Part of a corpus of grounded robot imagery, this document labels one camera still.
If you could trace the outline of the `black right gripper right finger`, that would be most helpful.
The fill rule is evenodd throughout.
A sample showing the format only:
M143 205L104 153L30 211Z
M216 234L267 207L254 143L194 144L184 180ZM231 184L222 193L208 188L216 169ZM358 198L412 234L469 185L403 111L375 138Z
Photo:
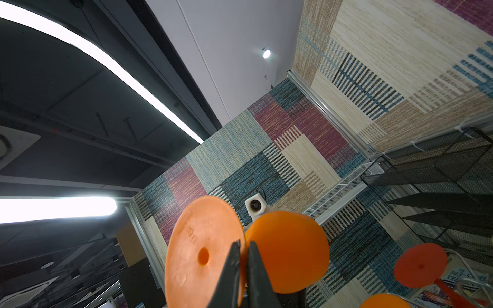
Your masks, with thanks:
M248 307L281 307L277 295L273 292L258 246L254 241L251 241L249 244L248 264L246 268Z

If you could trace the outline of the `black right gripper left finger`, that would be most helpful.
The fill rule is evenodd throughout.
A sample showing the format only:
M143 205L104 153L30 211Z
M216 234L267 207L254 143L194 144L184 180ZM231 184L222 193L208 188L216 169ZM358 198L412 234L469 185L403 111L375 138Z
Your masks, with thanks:
M241 242L233 242L207 308L239 308Z

